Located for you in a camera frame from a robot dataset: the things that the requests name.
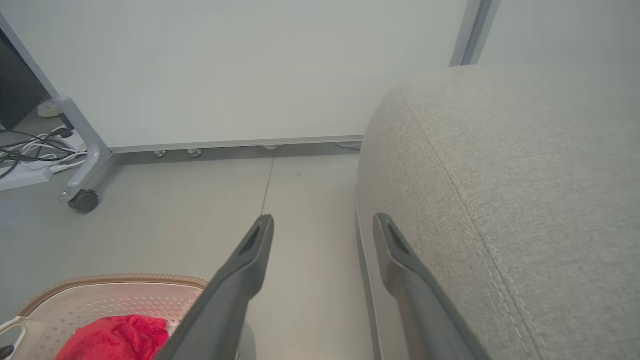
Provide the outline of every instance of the upholstery fabric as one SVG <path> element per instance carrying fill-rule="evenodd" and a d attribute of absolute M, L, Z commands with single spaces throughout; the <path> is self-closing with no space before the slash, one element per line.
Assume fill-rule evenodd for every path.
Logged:
<path fill-rule="evenodd" d="M 358 210 L 386 359 L 406 358 L 388 213 L 493 359 L 640 354 L 640 67 L 458 67 L 394 90 Z"/>

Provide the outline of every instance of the gray tile floor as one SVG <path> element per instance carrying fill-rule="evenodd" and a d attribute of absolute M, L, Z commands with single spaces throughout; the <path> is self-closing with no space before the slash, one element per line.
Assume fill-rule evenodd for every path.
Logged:
<path fill-rule="evenodd" d="M 250 303 L 259 359 L 372 359 L 356 247 L 357 153 L 332 145 L 115 156 L 90 214 L 56 202 L 72 172 L 0 192 L 0 322 L 65 279 L 164 273 L 210 279 L 261 214 L 275 218 Z"/>

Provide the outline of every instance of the metal frame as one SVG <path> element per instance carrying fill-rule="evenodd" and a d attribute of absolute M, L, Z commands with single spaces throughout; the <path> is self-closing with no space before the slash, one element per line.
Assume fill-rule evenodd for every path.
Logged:
<path fill-rule="evenodd" d="M 467 0 L 467 7 L 462 18 L 460 32 L 454 47 L 449 66 L 470 65 L 477 63 L 482 53 L 486 37 L 493 23 L 500 0 Z M 183 149 L 206 149 L 213 147 L 239 147 L 239 146 L 264 146 L 287 145 L 296 143 L 325 143 L 325 142 L 351 142 L 362 141 L 362 135 L 353 136 L 327 136 L 318 138 L 291 138 L 271 139 L 237 142 L 205 142 L 205 143 L 176 143 L 169 145 L 142 145 L 132 147 L 115 147 L 109 149 L 100 136 L 93 130 L 87 119 L 73 100 L 67 96 L 61 96 L 53 84 L 47 79 L 40 66 L 33 59 L 29 51 L 20 41 L 9 23 L 0 13 L 0 28 L 9 38 L 24 62 L 29 66 L 33 74 L 40 80 L 49 95 L 54 98 L 56 104 L 68 117 L 71 124 L 87 145 L 87 160 L 67 183 L 67 189 L 58 197 L 60 202 L 68 202 L 73 199 L 83 186 L 100 170 L 111 157 L 112 152 L 142 152 Z"/>

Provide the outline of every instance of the basket rim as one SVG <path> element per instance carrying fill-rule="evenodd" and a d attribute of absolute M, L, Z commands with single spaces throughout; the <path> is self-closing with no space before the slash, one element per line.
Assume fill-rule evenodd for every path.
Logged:
<path fill-rule="evenodd" d="M 155 284 L 170 284 L 192 286 L 204 290 L 209 284 L 208 281 L 190 276 L 168 275 L 168 274 L 110 274 L 87 277 L 77 277 L 60 282 L 44 290 L 39 295 L 31 299 L 20 309 L 18 316 L 29 317 L 38 307 L 53 296 L 72 288 L 87 285 L 101 284 L 125 284 L 125 283 L 150 282 Z"/>

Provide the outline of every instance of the wall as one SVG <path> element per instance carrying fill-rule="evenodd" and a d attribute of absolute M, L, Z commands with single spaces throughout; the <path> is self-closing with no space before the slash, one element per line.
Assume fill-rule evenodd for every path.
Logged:
<path fill-rule="evenodd" d="M 109 147 L 362 135 L 449 64 L 465 0 L 4 0 Z"/>
<path fill-rule="evenodd" d="M 479 64 L 640 63 L 638 0 L 502 0 Z"/>

